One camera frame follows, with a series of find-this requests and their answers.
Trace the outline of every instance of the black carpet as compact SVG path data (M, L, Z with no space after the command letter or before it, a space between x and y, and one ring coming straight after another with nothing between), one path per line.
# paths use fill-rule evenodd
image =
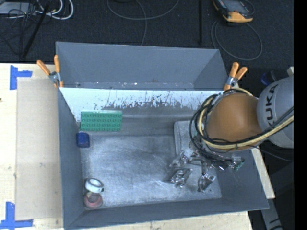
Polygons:
M48 0L39 1L45 6ZM46 16L25 57L26 46L41 15L18 19L9 19L8 15L2 15L0 62L35 63L41 59L52 64L56 41L216 47L220 49L228 71L234 61L240 66L248 67L248 72L239 81L239 85L259 96L265 88L261 83L263 74L272 71L276 78L284 78L287 77L287 69L294 65L294 0L248 1L255 9L253 21L248 25L229 26L215 10L212 0L72 0L73 16L67 20ZM64 6L67 16L71 11L68 1ZM50 8L58 7L59 1L53 0ZM293 152L282 153L270 143L263 146L263 149L280 157L293 159ZM290 163L270 154L263 153L263 156L269 175ZM287 205L281 204L278 197L276 198L279 214L291 216L281 219L281 222L284 229L294 229L294 190L285 192L281 198ZM253 224L257 225L255 229L259 230L264 226L260 223L261 217L256 216L258 213L251 212L250 217Z

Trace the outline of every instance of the metal parts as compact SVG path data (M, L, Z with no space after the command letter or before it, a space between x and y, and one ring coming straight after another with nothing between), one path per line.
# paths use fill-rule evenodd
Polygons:
M183 187L192 172L192 169L177 170L171 179L171 183L175 183L176 187Z

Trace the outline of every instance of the wooden table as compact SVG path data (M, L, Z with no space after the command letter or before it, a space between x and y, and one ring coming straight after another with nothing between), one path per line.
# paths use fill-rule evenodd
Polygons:
M10 66L30 70L10 90ZM55 71L54 65L47 65ZM0 220L5 202L15 204L15 219L34 219L23 229L62 228L57 91L36 64L0 64ZM258 149L256 166L267 198L274 191ZM145 222L101 230L251 230L247 212Z

